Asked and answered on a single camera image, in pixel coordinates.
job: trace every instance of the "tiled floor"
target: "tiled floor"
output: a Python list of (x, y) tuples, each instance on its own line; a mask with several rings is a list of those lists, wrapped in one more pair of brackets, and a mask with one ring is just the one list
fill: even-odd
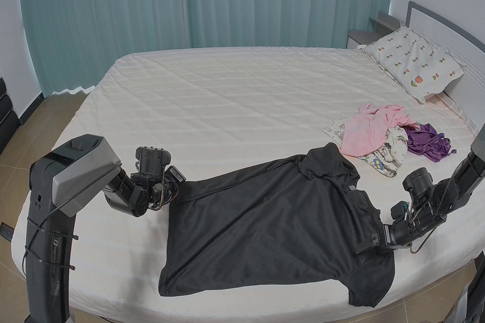
[[(15, 227), (29, 191), (30, 164), (51, 150), (84, 98), (83, 93), (50, 96), (0, 154), (0, 222)], [(10, 244), (3, 238), (0, 263), (0, 323), (21, 323), (28, 314), (25, 280), (12, 262)], [(470, 263), (390, 306), (338, 323), (437, 323), (444, 319), (474, 274), (475, 266)], [(81, 311), (76, 311), (75, 316), (78, 323), (106, 322)]]

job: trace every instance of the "pile of clothes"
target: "pile of clothes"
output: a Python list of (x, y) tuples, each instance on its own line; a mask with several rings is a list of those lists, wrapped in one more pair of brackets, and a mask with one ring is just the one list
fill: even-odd
[(397, 175), (406, 151), (439, 162), (450, 153), (451, 142), (431, 124), (412, 120), (399, 105), (362, 106), (358, 114), (333, 121), (323, 129), (343, 155), (358, 157), (390, 178)]

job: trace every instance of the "pillow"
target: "pillow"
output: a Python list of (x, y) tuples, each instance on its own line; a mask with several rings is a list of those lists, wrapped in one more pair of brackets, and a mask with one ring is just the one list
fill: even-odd
[(446, 49), (434, 47), (404, 25), (361, 50), (421, 103), (463, 75), (460, 64)]

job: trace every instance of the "mattress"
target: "mattress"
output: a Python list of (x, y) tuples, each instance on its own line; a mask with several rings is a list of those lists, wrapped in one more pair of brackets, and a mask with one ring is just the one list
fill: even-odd
[[(391, 223), (390, 208), (409, 200), (402, 180), (426, 167), (435, 182), (449, 177), (473, 140), (465, 121), (438, 97), (421, 105), (359, 50), (326, 48), (206, 48), (134, 53), (119, 60), (88, 95), (56, 146), (83, 133), (105, 136), (135, 171), (138, 146), (162, 147), (188, 180), (307, 153), (331, 141), (322, 132), (359, 106), (400, 104), (411, 118), (445, 132), (458, 150), (439, 163), (407, 153), (388, 178), (349, 157), (367, 191)], [(460, 268), (485, 247), (485, 185), (448, 216), (415, 255), (395, 252), (396, 275), (377, 308)], [(24, 253), (29, 197), (12, 240), (18, 268)], [(133, 218), (97, 195), (76, 219), (70, 304), (92, 314), (135, 322), (306, 322), (347, 318), (371, 308), (348, 304), (336, 280), (259, 285), (161, 297), (168, 209)]]

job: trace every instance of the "purple fabric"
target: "purple fabric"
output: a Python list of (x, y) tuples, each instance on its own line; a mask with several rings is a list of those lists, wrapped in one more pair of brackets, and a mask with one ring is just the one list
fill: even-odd
[(439, 162), (450, 153), (450, 139), (444, 133), (437, 133), (431, 124), (422, 125), (421, 130), (417, 131), (410, 127), (404, 127), (407, 133), (407, 150), (416, 155), (424, 155), (433, 162)]

